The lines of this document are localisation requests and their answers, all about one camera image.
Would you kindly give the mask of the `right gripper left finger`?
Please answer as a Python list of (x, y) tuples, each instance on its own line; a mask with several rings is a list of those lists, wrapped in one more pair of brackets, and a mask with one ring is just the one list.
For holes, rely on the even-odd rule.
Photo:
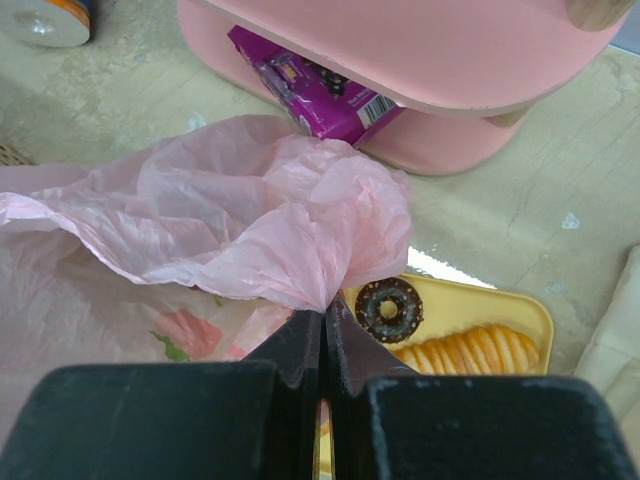
[(32, 391), (5, 479), (314, 479), (323, 318), (238, 362), (81, 365)]

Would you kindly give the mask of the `purple snack packet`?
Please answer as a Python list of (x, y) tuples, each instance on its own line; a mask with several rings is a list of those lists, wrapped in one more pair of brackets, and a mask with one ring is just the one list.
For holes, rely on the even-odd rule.
[(390, 98), (240, 26), (227, 36), (262, 84), (316, 138), (357, 147), (402, 112)]

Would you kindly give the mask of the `pink plastic bag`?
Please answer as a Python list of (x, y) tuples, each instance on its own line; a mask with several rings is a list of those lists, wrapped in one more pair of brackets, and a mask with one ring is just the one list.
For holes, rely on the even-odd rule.
[(1, 431), (68, 365), (234, 360), (403, 272), (409, 180), (241, 116), (102, 165), (1, 170)]

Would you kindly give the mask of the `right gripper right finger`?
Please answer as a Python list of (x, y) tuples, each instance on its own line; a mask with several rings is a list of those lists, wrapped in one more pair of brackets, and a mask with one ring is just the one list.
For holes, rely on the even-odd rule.
[(428, 376), (355, 320), (325, 316), (337, 479), (635, 479), (604, 399), (556, 376)]

